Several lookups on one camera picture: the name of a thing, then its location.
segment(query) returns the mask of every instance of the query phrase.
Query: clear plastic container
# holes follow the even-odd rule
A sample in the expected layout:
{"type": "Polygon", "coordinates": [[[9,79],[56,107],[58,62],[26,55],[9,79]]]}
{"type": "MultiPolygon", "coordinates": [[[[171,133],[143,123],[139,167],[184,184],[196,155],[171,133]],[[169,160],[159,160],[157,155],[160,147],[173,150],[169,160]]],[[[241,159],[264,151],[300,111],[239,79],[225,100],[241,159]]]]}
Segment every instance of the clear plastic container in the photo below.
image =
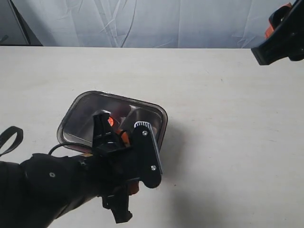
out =
{"type": "Polygon", "coordinates": [[[114,130],[132,131],[137,121],[149,122],[158,147],[161,147],[168,122],[167,113],[163,108],[98,91],[85,92],[75,99],[58,128],[58,141],[92,146],[93,115],[100,112],[110,114],[114,130]]]}

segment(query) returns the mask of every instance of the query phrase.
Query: white tabletop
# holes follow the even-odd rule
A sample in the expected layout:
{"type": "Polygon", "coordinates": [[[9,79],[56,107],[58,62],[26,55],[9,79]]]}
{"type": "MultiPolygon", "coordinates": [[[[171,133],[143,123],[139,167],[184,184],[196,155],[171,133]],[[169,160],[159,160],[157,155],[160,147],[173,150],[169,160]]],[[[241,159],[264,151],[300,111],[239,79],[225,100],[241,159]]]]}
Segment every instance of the white tabletop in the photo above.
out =
{"type": "MultiPolygon", "coordinates": [[[[73,100],[107,91],[169,116],[163,181],[141,185],[120,227],[301,228],[303,69],[287,59],[259,66],[250,50],[0,47],[0,131],[25,131],[3,160],[47,153],[73,100]]],[[[118,226],[94,199],[50,227],[118,226]]]]}

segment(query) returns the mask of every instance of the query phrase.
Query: white fabric backdrop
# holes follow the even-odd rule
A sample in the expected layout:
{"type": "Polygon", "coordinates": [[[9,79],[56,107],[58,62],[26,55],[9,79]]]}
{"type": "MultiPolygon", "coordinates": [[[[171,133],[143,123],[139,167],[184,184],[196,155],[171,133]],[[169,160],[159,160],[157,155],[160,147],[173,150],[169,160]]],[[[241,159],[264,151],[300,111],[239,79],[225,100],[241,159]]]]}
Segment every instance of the white fabric backdrop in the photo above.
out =
{"type": "Polygon", "coordinates": [[[286,0],[13,0],[44,46],[250,48],[286,0]]]}

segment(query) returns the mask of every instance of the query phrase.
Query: white table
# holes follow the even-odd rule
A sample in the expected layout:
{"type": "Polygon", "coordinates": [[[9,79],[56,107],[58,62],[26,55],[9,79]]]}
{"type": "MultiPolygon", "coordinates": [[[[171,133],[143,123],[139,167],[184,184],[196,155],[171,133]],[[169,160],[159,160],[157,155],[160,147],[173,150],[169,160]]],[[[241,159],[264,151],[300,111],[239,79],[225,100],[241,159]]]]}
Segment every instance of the white table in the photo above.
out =
{"type": "MultiPolygon", "coordinates": [[[[169,116],[163,182],[141,186],[120,227],[301,228],[303,63],[259,66],[250,50],[233,49],[0,47],[0,131],[25,131],[3,160],[47,153],[74,98],[108,91],[169,116]]],[[[50,227],[118,226],[94,199],[50,227]]]]}

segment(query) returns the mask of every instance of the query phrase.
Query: black strap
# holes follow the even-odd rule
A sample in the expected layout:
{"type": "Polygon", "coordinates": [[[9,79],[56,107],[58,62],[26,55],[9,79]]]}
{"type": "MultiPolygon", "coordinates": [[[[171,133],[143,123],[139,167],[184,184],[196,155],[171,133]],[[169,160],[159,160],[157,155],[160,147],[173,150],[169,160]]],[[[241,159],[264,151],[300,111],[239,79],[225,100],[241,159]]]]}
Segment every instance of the black strap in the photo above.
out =
{"type": "Polygon", "coordinates": [[[17,134],[15,141],[13,144],[3,153],[0,153],[0,157],[12,152],[16,149],[20,143],[23,141],[23,130],[21,128],[12,126],[6,129],[2,134],[0,134],[0,149],[2,146],[14,135],[17,134]]]}

